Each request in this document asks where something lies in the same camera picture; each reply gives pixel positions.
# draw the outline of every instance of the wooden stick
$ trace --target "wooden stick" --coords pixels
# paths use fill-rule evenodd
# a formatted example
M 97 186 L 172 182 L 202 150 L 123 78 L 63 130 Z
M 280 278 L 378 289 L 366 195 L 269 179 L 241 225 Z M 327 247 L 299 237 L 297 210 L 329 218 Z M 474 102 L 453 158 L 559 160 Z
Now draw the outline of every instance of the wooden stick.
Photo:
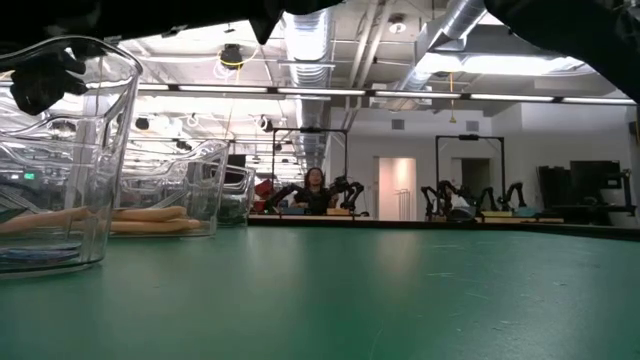
M 194 230 L 201 226 L 200 221 L 193 219 L 175 219 L 167 222 L 112 221 L 111 231 L 114 233 L 163 234 Z
M 114 221 L 165 222 L 187 216 L 187 209 L 171 206 L 164 209 L 122 209 L 113 210 Z
M 72 221 L 84 220 L 91 215 L 86 207 L 66 209 L 43 214 L 24 215 L 0 224 L 0 234 L 26 231 L 38 227 L 69 225 Z

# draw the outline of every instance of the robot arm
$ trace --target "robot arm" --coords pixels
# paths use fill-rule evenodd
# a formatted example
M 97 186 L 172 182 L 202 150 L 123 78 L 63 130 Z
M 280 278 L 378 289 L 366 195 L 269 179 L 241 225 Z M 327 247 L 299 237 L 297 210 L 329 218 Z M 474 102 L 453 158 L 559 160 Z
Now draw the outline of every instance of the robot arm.
M 329 186 L 329 195 L 333 196 L 336 194 L 343 193 L 350 188 L 351 184 L 347 180 L 346 176 L 338 176 L 333 183 Z
M 513 197 L 513 191 L 516 191 L 518 194 L 518 207 L 527 207 L 527 204 L 524 202 L 524 196 L 522 195 L 522 182 L 516 182 L 509 186 L 507 193 L 505 194 L 504 199 L 498 199 L 498 202 L 502 206 L 502 211 L 510 211 L 509 202 L 511 201 L 511 197 Z
M 264 208 L 267 209 L 268 211 L 273 211 L 278 207 L 278 204 L 289 194 L 293 192 L 300 192 L 303 190 L 304 189 L 298 185 L 289 184 L 283 187 L 282 189 L 280 189 L 280 191 L 275 193 L 273 196 L 271 196 L 269 200 L 265 202 Z
M 359 182 L 352 182 L 347 189 L 347 195 L 345 196 L 342 204 L 340 204 L 340 207 L 354 211 L 356 209 L 356 200 L 363 191 L 364 186 L 362 184 Z
M 489 203 L 491 206 L 491 211 L 498 211 L 498 205 L 496 204 L 496 199 L 493 197 L 493 188 L 489 186 L 488 188 L 482 189 L 482 193 L 480 193 L 480 197 L 478 198 L 478 209 L 482 207 L 482 203 L 484 202 L 484 197 L 489 197 Z
M 425 214 L 425 216 L 427 217 L 427 219 L 431 220 L 431 218 L 433 217 L 433 202 L 429 197 L 429 193 L 431 193 L 435 197 L 436 201 L 438 201 L 438 192 L 435 191 L 431 186 L 423 186 L 420 188 L 420 191 L 422 191 L 422 194 L 427 200 L 427 213 Z
M 438 198 L 436 199 L 436 212 L 438 214 L 448 214 L 449 211 L 451 211 L 451 209 L 453 208 L 453 205 L 451 204 L 451 196 L 447 194 L 447 189 L 451 190 L 453 194 L 458 194 L 458 189 L 456 189 L 456 187 L 453 186 L 453 184 L 449 180 L 440 181 L 438 183 L 437 191 Z M 440 207 L 440 199 L 444 200 L 444 206 L 442 208 Z

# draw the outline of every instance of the black shirt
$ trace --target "black shirt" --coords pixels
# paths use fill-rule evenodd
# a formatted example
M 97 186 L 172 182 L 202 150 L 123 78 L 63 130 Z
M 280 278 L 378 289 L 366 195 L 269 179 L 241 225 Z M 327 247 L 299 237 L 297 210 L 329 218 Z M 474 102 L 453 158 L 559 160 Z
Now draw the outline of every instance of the black shirt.
M 327 208 L 331 202 L 331 195 L 327 189 L 320 189 L 317 193 L 314 193 L 310 189 L 304 189 L 304 191 L 298 192 L 293 199 L 297 204 L 307 203 L 309 206 L 307 209 L 311 215 L 324 215 L 327 213 Z

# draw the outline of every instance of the transparent bin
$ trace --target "transparent bin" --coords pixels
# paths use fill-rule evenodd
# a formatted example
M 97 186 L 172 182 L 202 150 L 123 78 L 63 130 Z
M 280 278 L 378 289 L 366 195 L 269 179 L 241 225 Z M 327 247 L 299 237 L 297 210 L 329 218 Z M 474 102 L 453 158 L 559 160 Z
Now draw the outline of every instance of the transparent bin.
M 111 236 L 215 236 L 228 151 L 218 140 L 186 154 L 128 148 Z
M 86 37 L 0 56 L 0 275 L 105 256 L 141 72 Z
M 253 206 L 256 171 L 250 168 L 227 166 L 222 201 L 218 212 L 218 225 L 246 226 Z

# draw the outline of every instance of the red object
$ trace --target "red object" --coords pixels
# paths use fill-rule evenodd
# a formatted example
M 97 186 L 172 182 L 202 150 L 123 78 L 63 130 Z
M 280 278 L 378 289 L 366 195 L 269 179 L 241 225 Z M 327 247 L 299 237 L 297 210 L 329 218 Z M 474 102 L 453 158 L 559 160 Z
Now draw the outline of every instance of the red object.
M 257 213 L 263 212 L 264 211 L 264 204 L 265 204 L 264 200 L 255 201 L 253 203 L 253 211 L 255 211 Z
M 271 180 L 265 180 L 256 185 L 256 195 L 260 196 L 262 200 L 267 200 L 271 196 L 272 189 Z

